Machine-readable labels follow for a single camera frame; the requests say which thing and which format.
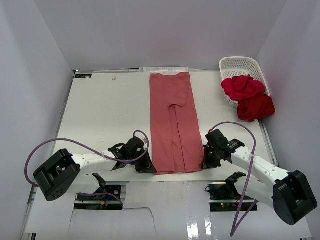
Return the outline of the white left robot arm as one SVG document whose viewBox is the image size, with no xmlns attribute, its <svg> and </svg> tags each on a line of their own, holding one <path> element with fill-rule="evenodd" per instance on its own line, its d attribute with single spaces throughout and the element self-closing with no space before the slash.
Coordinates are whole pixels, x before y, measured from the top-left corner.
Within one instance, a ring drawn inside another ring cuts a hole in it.
<svg viewBox="0 0 320 240">
<path fill-rule="evenodd" d="M 60 149 L 38 167 L 33 177 L 35 185 L 42 191 L 48 202 L 62 197 L 67 191 L 96 200 L 120 198 L 109 190 L 100 171 L 116 171 L 133 165 L 139 174 L 156 174 L 158 171 L 149 155 L 149 140 L 133 136 L 127 143 L 118 143 L 108 152 L 93 150 L 91 154 L 72 154 Z"/>
</svg>

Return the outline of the salmon pink t shirt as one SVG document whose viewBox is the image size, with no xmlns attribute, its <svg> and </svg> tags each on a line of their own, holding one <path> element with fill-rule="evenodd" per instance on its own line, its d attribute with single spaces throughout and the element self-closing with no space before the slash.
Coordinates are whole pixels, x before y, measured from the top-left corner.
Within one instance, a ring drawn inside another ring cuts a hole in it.
<svg viewBox="0 0 320 240">
<path fill-rule="evenodd" d="M 152 73 L 149 86 L 152 161 L 157 173 L 201 171 L 204 147 L 190 74 Z"/>
</svg>

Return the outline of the red t shirt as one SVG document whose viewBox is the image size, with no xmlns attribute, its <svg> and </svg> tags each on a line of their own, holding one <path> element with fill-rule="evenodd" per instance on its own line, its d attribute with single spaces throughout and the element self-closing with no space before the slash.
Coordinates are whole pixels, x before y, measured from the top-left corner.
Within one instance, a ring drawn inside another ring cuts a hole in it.
<svg viewBox="0 0 320 240">
<path fill-rule="evenodd" d="M 250 75 L 226 78 L 221 86 L 232 101 L 238 102 L 237 116 L 242 121 L 263 120 L 276 113 L 272 98 L 264 93 L 264 84 Z"/>
</svg>

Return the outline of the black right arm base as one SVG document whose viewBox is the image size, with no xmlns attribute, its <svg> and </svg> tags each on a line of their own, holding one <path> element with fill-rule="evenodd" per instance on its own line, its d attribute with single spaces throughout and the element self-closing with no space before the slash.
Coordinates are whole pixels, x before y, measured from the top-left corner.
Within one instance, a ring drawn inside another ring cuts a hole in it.
<svg viewBox="0 0 320 240">
<path fill-rule="evenodd" d="M 212 182 L 205 191 L 209 194 L 209 205 L 212 213 L 236 212 L 241 195 L 233 193 L 225 182 Z"/>
</svg>

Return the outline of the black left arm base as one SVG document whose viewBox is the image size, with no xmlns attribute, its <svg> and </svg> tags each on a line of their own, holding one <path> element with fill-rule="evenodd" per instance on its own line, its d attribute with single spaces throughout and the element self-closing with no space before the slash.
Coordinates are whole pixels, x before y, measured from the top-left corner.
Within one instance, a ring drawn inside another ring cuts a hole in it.
<svg viewBox="0 0 320 240">
<path fill-rule="evenodd" d="M 110 183 L 104 189 L 98 189 L 95 194 L 109 193 L 116 196 L 122 203 L 126 198 L 126 185 Z M 111 195 L 84 196 L 77 195 L 74 210 L 90 211 L 121 211 L 123 204 Z"/>
</svg>

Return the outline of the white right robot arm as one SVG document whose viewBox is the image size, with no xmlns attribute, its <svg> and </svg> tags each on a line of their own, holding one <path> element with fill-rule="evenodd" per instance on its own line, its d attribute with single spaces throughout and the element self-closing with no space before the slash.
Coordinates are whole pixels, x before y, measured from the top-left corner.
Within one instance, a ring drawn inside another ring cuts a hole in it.
<svg viewBox="0 0 320 240">
<path fill-rule="evenodd" d="M 318 206 L 307 180 L 299 170 L 290 172 L 254 155 L 237 139 L 228 140 L 219 129 L 209 132 L 204 145 L 204 168 L 221 167 L 227 161 L 243 169 L 224 184 L 210 184 L 211 200 L 236 200 L 243 194 L 272 208 L 288 225 L 295 225 Z"/>
</svg>

